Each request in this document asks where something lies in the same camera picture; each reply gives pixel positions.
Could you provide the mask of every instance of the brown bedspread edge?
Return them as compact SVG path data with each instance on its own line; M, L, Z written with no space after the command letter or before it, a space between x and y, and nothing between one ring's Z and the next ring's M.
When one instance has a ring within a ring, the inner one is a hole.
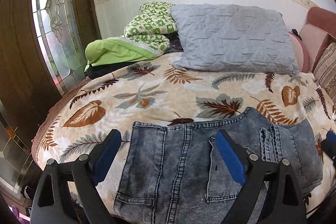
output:
M63 97L62 99L60 99L52 108L50 108L48 116L46 118L46 120L43 122L43 124L40 126L39 130L36 133L35 138L32 140L32 147L31 147L31 156L33 157L34 161L37 163L36 161L36 150L37 147L44 135L44 133L46 132L46 130L48 129L48 127L50 126L50 124L53 122L53 120L55 119L55 117L60 113L60 111L63 109L63 107L65 107L65 105L76 96L76 94L78 93L78 91L85 86L87 83L89 83L91 81L91 79L89 77L87 77L86 79L84 79L83 81L79 82L77 85L75 85L71 90L69 90Z

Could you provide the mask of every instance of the gray quilted pillow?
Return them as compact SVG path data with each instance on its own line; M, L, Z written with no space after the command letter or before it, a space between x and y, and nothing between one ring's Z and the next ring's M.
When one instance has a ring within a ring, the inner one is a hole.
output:
M299 74L280 12L233 4L178 4L170 12L184 49L176 67Z

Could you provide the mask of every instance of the black fabric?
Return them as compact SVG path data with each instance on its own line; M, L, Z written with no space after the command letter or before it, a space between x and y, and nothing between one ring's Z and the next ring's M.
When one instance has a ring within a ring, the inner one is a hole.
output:
M93 67L92 65L89 66L87 70L87 76L90 79L96 79L98 77L104 76L112 71L127 67L132 65L136 62L122 62L122 63L115 63L115 64L107 64L107 65L100 65Z
M179 35L177 32L174 32L171 34L165 34L165 36L169 39L170 46L164 54L168 54L172 52L183 52L183 48L181 46L181 42L180 42ZM90 79L96 79L110 72L133 65L134 63L136 62L122 62L122 63L107 64L107 65L100 65L100 66L94 66L94 67L90 65L89 69L87 70L87 76Z

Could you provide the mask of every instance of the bed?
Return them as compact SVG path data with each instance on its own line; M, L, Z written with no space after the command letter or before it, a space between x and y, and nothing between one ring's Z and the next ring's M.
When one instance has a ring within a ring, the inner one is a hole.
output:
M301 71L303 67L308 71L303 57L306 54L302 50ZM252 107L274 124L294 125L308 119L323 163L323 180L304 198L307 211L323 201L333 184L335 170L320 143L328 130L336 131L336 124L332 119L334 103L314 75L178 68L173 64L182 55L162 55L80 83L51 109L39 129L32 149L36 163L44 169L49 158L58 162L75 160L102 142L112 128L118 129L122 145L106 179L97 186L107 209L116 215L114 199L135 121L175 126L232 118ZM70 184L70 191L73 199L80 202L74 184Z

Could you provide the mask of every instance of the leaded glass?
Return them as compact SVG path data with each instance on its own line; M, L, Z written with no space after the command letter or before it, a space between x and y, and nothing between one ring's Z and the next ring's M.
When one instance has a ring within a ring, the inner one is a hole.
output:
M44 60L63 94L85 78L86 59L71 0L32 0L31 3Z

